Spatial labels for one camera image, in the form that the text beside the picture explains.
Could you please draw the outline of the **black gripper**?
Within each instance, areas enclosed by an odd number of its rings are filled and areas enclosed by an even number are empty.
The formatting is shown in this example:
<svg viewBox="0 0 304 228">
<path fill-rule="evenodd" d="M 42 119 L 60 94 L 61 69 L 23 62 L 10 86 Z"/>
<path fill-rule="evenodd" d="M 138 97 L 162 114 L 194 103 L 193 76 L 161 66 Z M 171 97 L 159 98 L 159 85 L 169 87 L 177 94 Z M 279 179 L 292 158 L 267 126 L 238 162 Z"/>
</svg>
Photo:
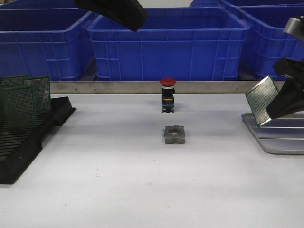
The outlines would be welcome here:
<svg viewBox="0 0 304 228">
<path fill-rule="evenodd" d="M 285 76 L 281 90 L 266 107 L 271 119 L 277 119 L 304 110 L 304 60 L 279 59 L 273 68 L 277 75 Z"/>
</svg>

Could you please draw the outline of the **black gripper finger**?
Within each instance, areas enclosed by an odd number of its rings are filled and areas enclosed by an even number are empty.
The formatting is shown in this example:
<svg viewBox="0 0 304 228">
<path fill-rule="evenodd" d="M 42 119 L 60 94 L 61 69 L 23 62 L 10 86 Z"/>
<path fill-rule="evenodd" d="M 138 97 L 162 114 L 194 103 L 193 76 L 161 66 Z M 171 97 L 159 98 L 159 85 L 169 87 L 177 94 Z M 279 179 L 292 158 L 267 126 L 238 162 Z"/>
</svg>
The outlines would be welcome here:
<svg viewBox="0 0 304 228">
<path fill-rule="evenodd" d="M 106 16 L 131 31 L 147 19 L 147 11 L 136 0 L 75 0 L 75 6 Z"/>
</svg>

